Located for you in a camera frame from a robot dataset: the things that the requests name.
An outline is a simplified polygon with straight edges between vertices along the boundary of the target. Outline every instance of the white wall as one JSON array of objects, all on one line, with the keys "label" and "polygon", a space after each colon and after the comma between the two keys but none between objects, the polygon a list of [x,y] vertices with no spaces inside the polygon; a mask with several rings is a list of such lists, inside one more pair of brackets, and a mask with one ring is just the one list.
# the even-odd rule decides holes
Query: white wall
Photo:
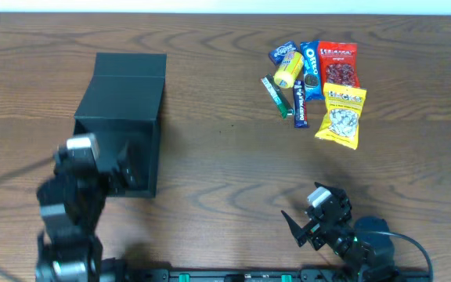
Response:
[{"label": "white wall", "polygon": [[357,13],[451,15],[451,1],[0,0],[0,12]]}]

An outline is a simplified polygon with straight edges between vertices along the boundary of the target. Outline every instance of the wooden table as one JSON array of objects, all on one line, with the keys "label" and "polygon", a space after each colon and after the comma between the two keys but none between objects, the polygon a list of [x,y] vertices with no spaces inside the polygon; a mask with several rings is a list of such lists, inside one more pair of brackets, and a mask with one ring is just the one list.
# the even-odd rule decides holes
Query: wooden table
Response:
[{"label": "wooden table", "polygon": [[[259,78],[267,53],[295,40],[358,42],[368,89],[358,150],[282,120]],[[96,52],[165,52],[157,197],[108,199],[104,258],[133,266],[298,268],[339,265],[299,248],[313,182],[345,188],[355,218],[376,215],[429,251],[451,280],[451,17],[0,14],[0,266],[34,279],[43,223],[35,191],[70,137]],[[396,241],[397,263],[425,268]]]}]

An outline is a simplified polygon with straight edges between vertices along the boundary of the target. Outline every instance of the black box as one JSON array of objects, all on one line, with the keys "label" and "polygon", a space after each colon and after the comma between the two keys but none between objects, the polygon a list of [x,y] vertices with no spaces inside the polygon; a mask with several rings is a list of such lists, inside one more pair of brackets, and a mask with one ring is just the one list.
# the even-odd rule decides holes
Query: black box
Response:
[{"label": "black box", "polygon": [[109,196],[154,197],[160,149],[159,109],[165,54],[98,53],[90,85],[74,118],[74,134],[93,132],[99,144],[97,168],[110,172],[127,141],[143,183]]}]

